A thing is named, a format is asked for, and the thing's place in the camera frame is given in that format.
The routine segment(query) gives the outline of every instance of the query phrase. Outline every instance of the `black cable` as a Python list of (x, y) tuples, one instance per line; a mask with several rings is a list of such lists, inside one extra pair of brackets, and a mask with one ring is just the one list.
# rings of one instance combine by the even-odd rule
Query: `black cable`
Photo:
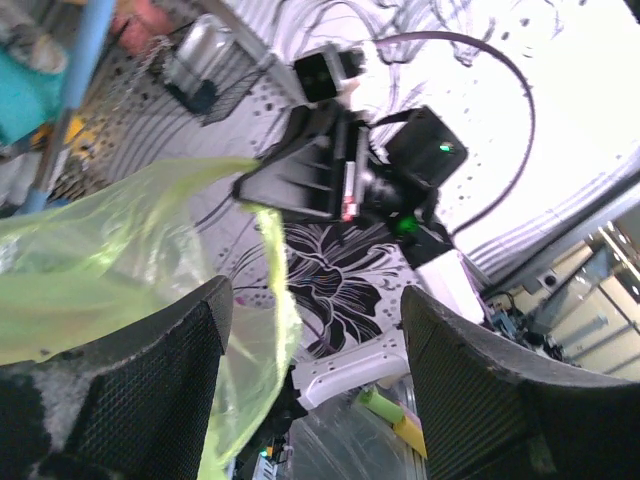
[(522, 87), (525, 91), (525, 97), (527, 98), (527, 102), (529, 104), (529, 113), (531, 118), (531, 131), (529, 132), (529, 140), (527, 143), (527, 148), (525, 150), (524, 156), (518, 170), (513, 176), (512, 180), (509, 182), (509, 185), (504, 189), (504, 191), (487, 207), (481, 210), (479, 213), (471, 217), (469, 220), (464, 222), (462, 225), (458, 226), (456, 229), (451, 232), (451, 236), (455, 237), (463, 230), (468, 229), (469, 227), (475, 225), (477, 222), (485, 218), (491, 212), (493, 212), (513, 191), (516, 184), (520, 181), (522, 174), (524, 173), (527, 164), (529, 163), (529, 158), (531, 157), (531, 150), (533, 148), (533, 141), (535, 138), (536, 131), (536, 108), (533, 101), (533, 93), (531, 92), (531, 87), (527, 82), (526, 77), (522, 73), (522, 71), (518, 68), (518, 66), (513, 63), (513, 61), (507, 57), (504, 53), (502, 53), (497, 48), (489, 45), (482, 40), (478, 40), (477, 38), (470, 37), (468, 35), (463, 35), (461, 33), (454, 32), (436, 32), (436, 31), (422, 31), (422, 32), (410, 32), (410, 33), (401, 33), (399, 35), (393, 35), (391, 37), (383, 38), (381, 40), (374, 40), (374, 44), (376, 47), (385, 47), (387, 45), (391, 45), (394, 43), (401, 43), (407, 41), (420, 41), (420, 40), (446, 40), (448, 42), (458, 42), (464, 43), (465, 45), (472, 46), (477, 48), (478, 50), (488, 53), (499, 62), (504, 64), (520, 81)]

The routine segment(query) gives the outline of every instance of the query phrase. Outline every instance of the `metal rod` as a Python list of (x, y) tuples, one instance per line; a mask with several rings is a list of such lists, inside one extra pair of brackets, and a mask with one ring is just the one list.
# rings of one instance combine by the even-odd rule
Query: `metal rod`
[(631, 331), (633, 329), (634, 329), (634, 324), (625, 325), (623, 327), (620, 327), (618, 330), (616, 330), (613, 333), (610, 333), (609, 335), (607, 335), (603, 339), (599, 340), (598, 342), (594, 343), (590, 347), (587, 347), (584, 350), (582, 350), (581, 352), (578, 352), (577, 354), (573, 355), (571, 357), (571, 360), (575, 362), (575, 361), (577, 361), (577, 360), (579, 360), (579, 359), (581, 359), (583, 357), (586, 357), (590, 353), (593, 353), (596, 350), (600, 350), (602, 347), (607, 346), (608, 344), (613, 342), (615, 339), (621, 337), (622, 335), (624, 335), (625, 333), (627, 333), (627, 332), (629, 332), (629, 331)]
[(631, 365), (632, 363), (637, 362), (638, 360), (640, 360), (640, 353), (638, 353), (637, 355), (634, 355), (631, 358), (628, 358), (627, 360), (625, 360), (622, 363), (619, 363), (615, 367), (610, 368), (609, 370), (605, 371), (604, 374), (605, 375), (613, 375), (614, 373), (622, 370), (624, 367), (628, 367), (629, 365)]
[(618, 312), (618, 313), (620, 314), (620, 316), (621, 316), (622, 318), (624, 318), (624, 319), (625, 319), (625, 321), (626, 321), (629, 325), (631, 325), (631, 326), (633, 327), (633, 329), (636, 331), (636, 333), (637, 333), (638, 335), (640, 335), (640, 327), (638, 327), (638, 325), (637, 325), (633, 320), (631, 320), (631, 319), (629, 318), (629, 316), (628, 316), (626, 313), (624, 313), (624, 311), (620, 308), (620, 305), (618, 305), (618, 304), (613, 300), (613, 298), (611, 298), (611, 295), (609, 295), (609, 294), (606, 292), (606, 290), (605, 290), (604, 288), (602, 288), (602, 285), (598, 285), (598, 290), (600, 290), (600, 293), (601, 293), (602, 295), (604, 295), (604, 298), (606, 298), (606, 299), (609, 301), (609, 303), (610, 303), (611, 305), (613, 305), (613, 308), (615, 308), (615, 309), (616, 309), (616, 312)]

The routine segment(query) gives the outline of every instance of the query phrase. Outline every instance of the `plastic bag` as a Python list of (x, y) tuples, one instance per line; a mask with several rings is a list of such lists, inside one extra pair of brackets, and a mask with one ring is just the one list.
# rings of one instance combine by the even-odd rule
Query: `plastic bag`
[[(0, 364), (47, 360), (130, 325), (212, 278), (187, 201), (254, 166), (242, 158), (165, 160), (67, 207), (0, 221)], [(300, 335), (286, 289), (281, 218), (272, 210), (253, 211), (275, 309), (234, 306), (200, 479), (226, 478), (224, 466), (278, 395)]]

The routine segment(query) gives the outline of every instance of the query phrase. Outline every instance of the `camera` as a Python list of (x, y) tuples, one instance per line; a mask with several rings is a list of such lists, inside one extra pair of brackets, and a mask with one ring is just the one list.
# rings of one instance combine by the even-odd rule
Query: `camera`
[(340, 96), (349, 81), (364, 72), (365, 55), (361, 48), (340, 51), (328, 43), (308, 52), (293, 63), (293, 69), (310, 103)]

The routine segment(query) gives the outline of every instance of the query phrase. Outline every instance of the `black camera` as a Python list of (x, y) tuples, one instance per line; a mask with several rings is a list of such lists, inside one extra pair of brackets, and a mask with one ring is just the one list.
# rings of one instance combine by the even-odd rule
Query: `black camera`
[(328, 43), (308, 52), (293, 63), (293, 69), (310, 103), (338, 97), (350, 79), (364, 72), (365, 55), (362, 49), (340, 51)]

